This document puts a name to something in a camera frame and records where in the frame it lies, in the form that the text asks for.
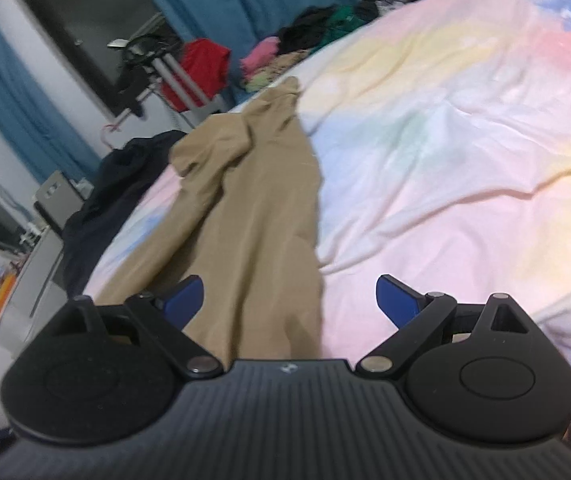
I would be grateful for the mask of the tan hoodie jacket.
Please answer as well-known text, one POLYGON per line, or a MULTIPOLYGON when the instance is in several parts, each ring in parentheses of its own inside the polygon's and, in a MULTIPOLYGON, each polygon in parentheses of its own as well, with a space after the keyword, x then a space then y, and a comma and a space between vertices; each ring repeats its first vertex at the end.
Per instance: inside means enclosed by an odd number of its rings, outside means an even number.
POLYGON ((204 300, 186 332, 220 361, 318 358, 321 175, 297 101, 299 81, 284 79, 173 146, 174 203, 98 304, 165 292, 195 275, 204 300))

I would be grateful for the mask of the white dressing table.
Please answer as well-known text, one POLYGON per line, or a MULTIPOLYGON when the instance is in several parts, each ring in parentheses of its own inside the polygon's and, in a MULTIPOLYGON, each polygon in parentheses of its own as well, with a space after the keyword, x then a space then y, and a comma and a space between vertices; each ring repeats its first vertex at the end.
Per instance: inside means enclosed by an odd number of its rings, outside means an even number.
POLYGON ((16 358, 68 300, 63 287, 63 243, 43 232, 0 311, 0 346, 16 358))

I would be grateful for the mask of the dark navy garment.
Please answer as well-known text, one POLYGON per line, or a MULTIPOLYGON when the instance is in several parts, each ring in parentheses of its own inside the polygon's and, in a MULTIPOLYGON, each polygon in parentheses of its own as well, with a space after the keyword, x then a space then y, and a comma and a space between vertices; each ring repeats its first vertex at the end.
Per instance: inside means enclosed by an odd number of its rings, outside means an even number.
POLYGON ((83 292, 103 252, 165 170, 171 148, 184 136, 183 131, 168 130, 151 138, 135 138, 101 160, 94 189, 62 231, 62 280, 68 296, 83 292))

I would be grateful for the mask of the pastel tie-dye bed sheet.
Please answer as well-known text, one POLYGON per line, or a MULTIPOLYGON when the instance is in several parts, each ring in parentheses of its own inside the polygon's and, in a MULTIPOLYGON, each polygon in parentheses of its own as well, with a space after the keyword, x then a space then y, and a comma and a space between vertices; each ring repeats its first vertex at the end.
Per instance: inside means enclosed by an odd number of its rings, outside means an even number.
POLYGON ((293 74, 321 173, 321 354, 393 333, 389 273, 509 292, 571 363, 571 0, 420 0, 293 74))

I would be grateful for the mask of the left blue curtain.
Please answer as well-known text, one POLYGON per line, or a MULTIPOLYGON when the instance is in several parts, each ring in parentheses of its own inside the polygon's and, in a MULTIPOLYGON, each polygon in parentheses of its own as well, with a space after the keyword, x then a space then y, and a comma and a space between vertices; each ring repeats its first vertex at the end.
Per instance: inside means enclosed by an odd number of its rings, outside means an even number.
POLYGON ((0 133, 32 177, 91 181, 100 157, 35 81, 0 31, 0 133))

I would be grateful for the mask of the olive tan garment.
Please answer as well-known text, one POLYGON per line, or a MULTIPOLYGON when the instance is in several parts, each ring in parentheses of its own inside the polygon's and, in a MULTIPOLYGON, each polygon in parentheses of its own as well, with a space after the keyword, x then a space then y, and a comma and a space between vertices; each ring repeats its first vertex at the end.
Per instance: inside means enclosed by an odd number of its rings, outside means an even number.
POLYGON ((246 92, 258 92, 269 86, 272 82, 282 76, 293 66, 301 63, 310 55, 310 49, 296 50, 290 53, 276 56, 264 67, 259 68, 256 72, 246 78, 244 89, 246 92))

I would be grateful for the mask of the red garment on stand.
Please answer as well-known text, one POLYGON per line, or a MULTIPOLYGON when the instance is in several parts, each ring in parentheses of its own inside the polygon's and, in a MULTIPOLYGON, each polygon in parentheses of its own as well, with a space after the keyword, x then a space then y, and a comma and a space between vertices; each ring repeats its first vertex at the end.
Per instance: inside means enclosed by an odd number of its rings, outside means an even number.
POLYGON ((199 38, 182 49, 179 65, 209 100, 228 84, 231 51, 214 41, 199 38))

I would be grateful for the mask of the silver tripod stand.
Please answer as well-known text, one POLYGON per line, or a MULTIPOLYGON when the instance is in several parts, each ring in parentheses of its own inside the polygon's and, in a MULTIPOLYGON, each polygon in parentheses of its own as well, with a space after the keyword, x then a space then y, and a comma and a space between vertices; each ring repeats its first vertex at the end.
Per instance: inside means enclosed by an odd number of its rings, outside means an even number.
POLYGON ((182 43, 156 34, 110 41, 107 48, 121 53, 123 70, 138 70, 148 80, 148 90, 194 128, 208 116, 225 113, 228 106, 219 93, 209 98, 177 60, 182 43))

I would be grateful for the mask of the pink garment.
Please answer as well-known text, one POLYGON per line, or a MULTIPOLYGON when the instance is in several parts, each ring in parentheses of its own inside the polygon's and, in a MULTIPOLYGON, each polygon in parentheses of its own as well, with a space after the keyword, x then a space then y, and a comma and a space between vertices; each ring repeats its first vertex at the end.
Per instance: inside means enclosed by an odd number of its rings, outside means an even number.
POLYGON ((240 60, 242 75, 250 78, 255 72, 272 62, 279 51, 280 39, 270 36, 260 41, 252 51, 240 60))

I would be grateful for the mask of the black garment pile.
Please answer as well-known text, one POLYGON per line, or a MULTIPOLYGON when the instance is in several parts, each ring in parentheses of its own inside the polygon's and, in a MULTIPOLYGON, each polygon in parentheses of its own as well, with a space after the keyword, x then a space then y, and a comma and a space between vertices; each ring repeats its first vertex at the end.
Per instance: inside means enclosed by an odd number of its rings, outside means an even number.
POLYGON ((325 35, 325 23, 336 10, 336 6, 317 8, 311 6, 295 20, 277 32, 279 38, 278 54, 307 50, 317 46, 325 35))

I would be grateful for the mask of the green garment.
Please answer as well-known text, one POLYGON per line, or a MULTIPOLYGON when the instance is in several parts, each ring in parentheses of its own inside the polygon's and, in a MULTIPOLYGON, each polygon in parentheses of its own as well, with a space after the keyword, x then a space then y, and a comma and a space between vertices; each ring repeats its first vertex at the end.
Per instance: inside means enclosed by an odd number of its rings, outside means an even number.
POLYGON ((370 10, 362 6, 338 6, 323 25, 321 42, 331 44, 368 24, 371 18, 370 10))

